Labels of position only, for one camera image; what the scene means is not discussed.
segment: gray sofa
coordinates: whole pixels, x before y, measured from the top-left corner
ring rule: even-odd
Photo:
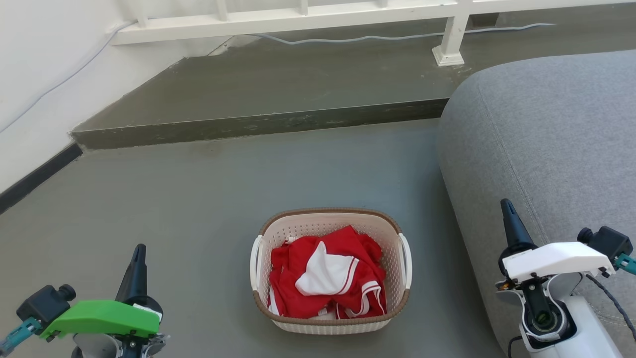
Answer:
[[[519,309],[495,297],[506,246],[500,199],[515,204],[538,245],[610,226],[636,239],[636,51],[547,57],[468,78],[439,125],[439,162],[499,344],[519,334]],[[636,320],[636,276],[600,281]],[[585,296],[625,357],[636,343],[605,294]],[[527,357],[514,343],[513,357]]]

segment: white wall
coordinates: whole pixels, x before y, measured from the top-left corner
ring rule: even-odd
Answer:
[[[213,1],[149,0],[152,17],[210,13]],[[134,17],[126,0],[0,1],[0,128]],[[226,38],[108,46],[0,133],[0,192],[71,143],[68,132],[183,57]]]

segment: red and white garment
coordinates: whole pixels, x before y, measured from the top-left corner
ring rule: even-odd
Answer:
[[[386,313],[382,249],[347,226],[272,250],[268,309],[299,319],[349,319]]]

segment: white cord on wall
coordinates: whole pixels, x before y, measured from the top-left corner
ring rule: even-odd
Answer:
[[[84,69],[89,63],[91,63],[99,54],[102,53],[102,51],[106,48],[106,46],[108,46],[108,44],[111,42],[113,37],[117,34],[117,32],[119,32],[120,30],[122,30],[122,29],[124,29],[124,28],[126,28],[126,27],[128,27],[130,25],[133,25],[135,23],[136,23],[136,21],[135,22],[127,22],[126,24],[123,24],[123,25],[117,27],[113,32],[111,32],[108,35],[108,37],[106,38],[106,40],[104,41],[104,43],[102,44],[102,46],[99,48],[98,51],[96,51],[93,55],[89,56],[89,58],[83,64],[81,64],[77,69],[75,69],[69,76],[65,77],[63,80],[59,81],[55,85],[51,86],[49,89],[43,91],[38,96],[36,96],[35,100],[33,100],[27,106],[25,106],[24,110],[20,111],[19,114],[15,118],[13,118],[9,122],[7,122],[6,125],[0,127],[0,133],[4,132],[12,124],[17,122],[20,118],[22,118],[22,116],[24,116],[29,110],[31,110],[31,108],[33,108],[39,102],[40,99],[42,99],[42,97],[46,96],[51,91],[55,90],[57,87],[65,84],[66,81],[70,80],[73,76],[77,75],[82,69]],[[466,31],[466,33],[467,34],[476,34],[476,33],[480,33],[480,32],[493,32],[493,31],[520,31],[520,30],[530,29],[532,27],[550,26],[550,25],[554,25],[554,24],[531,24],[531,25],[526,25],[526,26],[521,26],[521,27],[491,27],[491,28],[488,28],[488,29],[468,30],[468,31]],[[432,34],[420,34],[420,35],[402,36],[402,37],[395,37],[395,38],[384,37],[384,36],[372,36],[371,35],[371,36],[364,36],[364,37],[361,37],[361,38],[353,38],[353,39],[303,39],[303,40],[299,40],[299,41],[287,41],[287,40],[280,39],[280,38],[277,38],[275,36],[268,35],[268,34],[254,34],[253,36],[257,36],[257,37],[260,37],[260,38],[266,38],[266,39],[272,39],[274,41],[285,43],[287,45],[300,45],[302,43],[350,43],[350,42],[355,42],[355,41],[362,41],[362,40],[365,40],[365,39],[382,39],[382,40],[389,40],[389,41],[397,41],[397,40],[403,40],[403,39],[426,38],[426,37],[430,37],[430,36],[442,36],[442,35],[444,35],[443,32],[435,32],[435,33],[432,33]]]

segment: beige plastic basket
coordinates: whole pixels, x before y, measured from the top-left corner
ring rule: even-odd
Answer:
[[[384,288],[388,313],[363,319],[307,320],[280,317],[269,312],[267,299],[272,249],[280,247],[290,235],[322,236],[347,225],[371,236],[382,247],[380,263],[387,272]],[[249,265],[254,300],[261,312],[285,331],[307,334],[364,333],[386,326],[406,305],[413,271],[411,251],[398,224],[379,211],[357,208],[302,209],[274,216],[254,241]]]

